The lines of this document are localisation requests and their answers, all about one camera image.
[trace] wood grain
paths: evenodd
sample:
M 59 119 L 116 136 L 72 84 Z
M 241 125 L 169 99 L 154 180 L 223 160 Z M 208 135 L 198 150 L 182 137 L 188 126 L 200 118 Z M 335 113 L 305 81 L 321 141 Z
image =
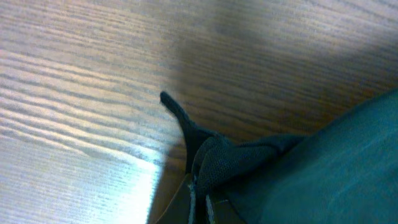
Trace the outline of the wood grain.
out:
M 392 0 L 0 2 L 2 223 L 152 223 L 178 187 L 167 90 L 236 142 L 398 86 Z

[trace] teal fabric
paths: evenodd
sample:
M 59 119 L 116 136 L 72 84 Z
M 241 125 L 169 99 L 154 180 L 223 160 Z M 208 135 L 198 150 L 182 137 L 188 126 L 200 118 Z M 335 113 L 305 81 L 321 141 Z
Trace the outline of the teal fabric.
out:
M 398 91 L 221 190 L 247 223 L 398 223 Z

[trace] wooden table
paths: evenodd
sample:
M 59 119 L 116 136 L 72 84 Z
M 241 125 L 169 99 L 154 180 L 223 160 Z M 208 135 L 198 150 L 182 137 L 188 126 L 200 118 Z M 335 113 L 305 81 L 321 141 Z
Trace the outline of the wooden table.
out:
M 0 2 L 0 222 L 146 223 L 183 177 L 167 90 L 236 142 L 398 86 L 398 3 Z

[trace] teal garment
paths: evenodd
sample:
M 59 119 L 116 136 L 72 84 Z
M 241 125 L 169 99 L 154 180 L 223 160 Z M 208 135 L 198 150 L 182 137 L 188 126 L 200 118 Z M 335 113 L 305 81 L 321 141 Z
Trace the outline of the teal garment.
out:
M 246 223 L 398 223 L 398 91 L 221 191 Z
M 182 127 L 187 178 L 185 193 L 177 193 L 159 223 L 176 214 L 189 224 L 398 223 L 398 91 L 313 136 L 240 145 L 197 126 L 168 94 L 160 98 Z M 189 210 L 181 214 L 182 207 Z

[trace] fabric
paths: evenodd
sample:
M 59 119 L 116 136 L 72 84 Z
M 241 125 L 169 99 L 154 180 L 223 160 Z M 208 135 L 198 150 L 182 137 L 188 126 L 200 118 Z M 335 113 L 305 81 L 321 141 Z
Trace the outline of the fabric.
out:
M 286 134 L 237 146 L 197 126 L 168 94 L 161 101 L 184 133 L 195 223 L 212 217 L 205 199 L 214 191 L 246 223 L 398 223 L 398 91 L 309 138 Z

